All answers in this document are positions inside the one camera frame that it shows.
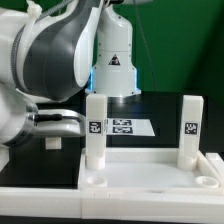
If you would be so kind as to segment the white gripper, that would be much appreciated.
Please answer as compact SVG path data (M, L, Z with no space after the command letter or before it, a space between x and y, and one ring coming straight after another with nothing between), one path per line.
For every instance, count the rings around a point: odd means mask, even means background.
M86 133L86 118L73 110L38 110L31 119L39 137L83 137Z

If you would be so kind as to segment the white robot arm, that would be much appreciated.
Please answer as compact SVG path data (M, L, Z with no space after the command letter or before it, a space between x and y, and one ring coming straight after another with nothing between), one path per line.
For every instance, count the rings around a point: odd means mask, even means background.
M131 0L64 0L44 12L27 0L25 13L0 8L0 145L35 135L79 137L85 117L41 111L80 90L126 98L139 94L132 64L132 26L113 10Z

